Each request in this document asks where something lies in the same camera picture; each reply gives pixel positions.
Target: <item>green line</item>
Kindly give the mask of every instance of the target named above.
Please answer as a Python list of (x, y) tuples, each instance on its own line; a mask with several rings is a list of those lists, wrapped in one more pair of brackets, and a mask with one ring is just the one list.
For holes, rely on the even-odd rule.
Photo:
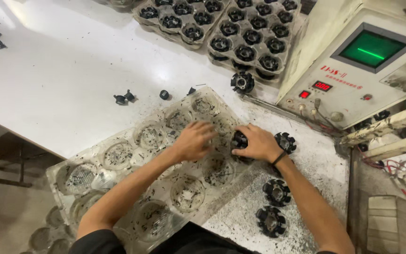
[(382, 59), (382, 60), (385, 60), (384, 57), (381, 57), (381, 56), (379, 56), (379, 55), (373, 54), (373, 53), (371, 53), (371, 52), (367, 52), (366, 50), (363, 50), (363, 49), (360, 49), (360, 48), (358, 48), (358, 50), (361, 50), (361, 51), (363, 51), (363, 52), (365, 52), (365, 53), (368, 53), (368, 54), (373, 55), (373, 56), (375, 56), (375, 57), (378, 57), (378, 58), (380, 58), (380, 59)]

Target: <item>black wristband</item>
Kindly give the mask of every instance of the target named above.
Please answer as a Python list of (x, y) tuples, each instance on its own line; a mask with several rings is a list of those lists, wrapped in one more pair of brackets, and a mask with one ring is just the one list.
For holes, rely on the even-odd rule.
[(287, 155), (287, 153), (286, 153), (285, 151), (283, 151), (283, 153), (281, 153), (280, 156), (279, 156), (276, 160), (274, 160), (274, 162), (272, 163), (272, 165), (275, 166), (275, 164), (277, 164), (277, 162), (279, 162), (280, 159), (282, 159), (285, 155)]

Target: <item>green screen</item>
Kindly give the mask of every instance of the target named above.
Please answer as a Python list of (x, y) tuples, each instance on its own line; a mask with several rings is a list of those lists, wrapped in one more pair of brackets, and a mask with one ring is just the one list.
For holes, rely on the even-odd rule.
[(405, 43), (364, 30), (339, 55), (377, 68), (405, 47)]

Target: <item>hand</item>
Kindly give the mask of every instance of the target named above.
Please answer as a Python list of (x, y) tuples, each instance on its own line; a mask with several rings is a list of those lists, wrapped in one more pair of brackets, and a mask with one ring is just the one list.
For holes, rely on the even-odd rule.
[(234, 128), (242, 132), (248, 139), (249, 145), (245, 149), (234, 149), (234, 155), (263, 159), (273, 163), (283, 153), (272, 133), (265, 131), (258, 126), (249, 123), (247, 126), (236, 126)]
[(217, 136), (210, 122), (196, 121), (188, 124), (171, 147), (177, 162), (199, 160), (212, 150), (208, 141)]

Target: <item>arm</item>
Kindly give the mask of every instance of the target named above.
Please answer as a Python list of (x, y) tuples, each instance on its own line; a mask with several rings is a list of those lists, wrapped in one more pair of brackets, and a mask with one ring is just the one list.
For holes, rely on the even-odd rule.
[(162, 172), (184, 160), (203, 158), (211, 151), (207, 142), (216, 135), (212, 124), (190, 123), (172, 147), (128, 175), (84, 214), (77, 239), (100, 229), (111, 230)]
[[(239, 126), (236, 130), (247, 137), (249, 145), (243, 150), (233, 150), (232, 153), (235, 155), (273, 163), (284, 152), (270, 132), (255, 125)], [(287, 182), (306, 226), (319, 245), (319, 251), (332, 251), (337, 254), (355, 253), (346, 229), (337, 218), (335, 211), (297, 170), (289, 156), (283, 157), (275, 166)]]

